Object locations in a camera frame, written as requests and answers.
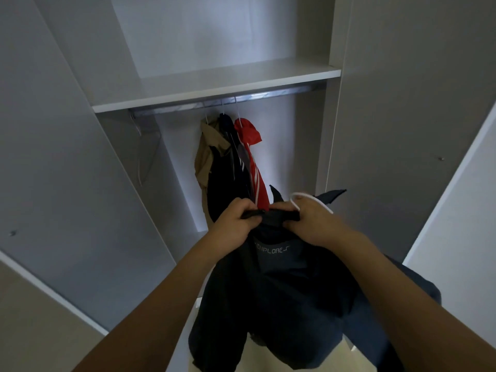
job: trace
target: shelf edge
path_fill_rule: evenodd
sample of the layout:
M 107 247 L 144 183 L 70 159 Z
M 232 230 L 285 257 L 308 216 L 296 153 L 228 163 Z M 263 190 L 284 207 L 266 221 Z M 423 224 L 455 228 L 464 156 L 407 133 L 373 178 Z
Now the shelf edge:
M 326 70 L 324 72 L 303 74 L 294 77 L 276 78 L 265 81 L 218 87 L 214 89 L 189 91 L 186 93 L 179 93 L 179 94 L 162 95 L 151 98 L 125 100 L 123 102 L 95 105 L 92 106 L 92 108 L 93 108 L 93 112 L 95 113 L 117 111 L 117 110 L 124 110 L 134 107 L 152 106 L 156 104 L 164 104 L 170 102 L 181 102 L 183 100 L 189 100 L 189 99 L 206 98 L 206 97 L 212 97 L 223 94 L 232 94 L 238 92 L 258 90 L 258 89 L 266 89 L 269 87 L 286 86 L 286 85 L 292 85 L 303 82 L 319 81 L 319 80 L 336 78 L 341 76 L 341 69 L 337 69 L 333 67 L 331 68 L 332 69 Z

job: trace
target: tan jacket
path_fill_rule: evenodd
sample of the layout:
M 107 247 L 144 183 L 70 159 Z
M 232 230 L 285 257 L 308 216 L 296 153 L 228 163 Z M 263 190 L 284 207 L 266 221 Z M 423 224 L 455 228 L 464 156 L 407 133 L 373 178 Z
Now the tan jacket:
M 202 122 L 201 127 L 201 137 L 200 143 L 198 145 L 198 151 L 195 157 L 195 175 L 196 180 L 201 188 L 201 206 L 207 219 L 208 228 L 213 224 L 210 215 L 208 214 L 207 206 L 207 187 L 208 187 L 208 175 L 210 169 L 212 168 L 212 163 L 214 161 L 214 155 L 210 149 L 210 146 L 217 149 L 220 156 L 225 156 L 231 147 L 231 144 L 222 136 L 219 131 L 219 123 L 213 121 L 210 124 Z

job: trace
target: white shelf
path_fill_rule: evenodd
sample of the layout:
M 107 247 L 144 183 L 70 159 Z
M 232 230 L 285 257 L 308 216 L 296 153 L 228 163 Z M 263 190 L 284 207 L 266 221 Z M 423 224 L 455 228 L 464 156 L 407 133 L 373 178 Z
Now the white shelf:
M 197 70 L 130 82 L 92 104 L 96 113 L 180 102 L 339 77 L 328 57 L 297 57 Z

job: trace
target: clothes rail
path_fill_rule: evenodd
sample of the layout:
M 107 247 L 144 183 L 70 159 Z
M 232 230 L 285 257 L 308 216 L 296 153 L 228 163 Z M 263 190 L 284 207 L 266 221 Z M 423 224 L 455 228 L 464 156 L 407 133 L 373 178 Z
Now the clothes rail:
M 228 104 L 248 102 L 250 100 L 267 99 L 267 98 L 281 97 L 284 95 L 307 93 L 310 91 L 325 89 L 326 88 L 325 86 L 326 86 L 325 81 L 314 82 L 314 83 L 307 83 L 301 86 L 269 90 L 256 94 L 235 95 L 227 98 L 208 99 L 195 103 L 174 104 L 173 106 L 138 107 L 138 108 L 131 108 L 129 111 L 131 112 L 133 118 L 141 118 L 144 116 L 151 116 L 160 113 L 195 110 L 198 108 L 208 108 L 215 106 L 226 106 Z

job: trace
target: wardrobe door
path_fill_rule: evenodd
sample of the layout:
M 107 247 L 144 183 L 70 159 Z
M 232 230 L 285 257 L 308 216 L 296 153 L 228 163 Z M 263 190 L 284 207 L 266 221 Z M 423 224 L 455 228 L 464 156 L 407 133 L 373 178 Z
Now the wardrobe door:
M 327 188 L 402 260 L 496 98 L 494 0 L 353 0 Z
M 0 255 L 109 330 L 175 263 L 33 0 L 0 6 Z

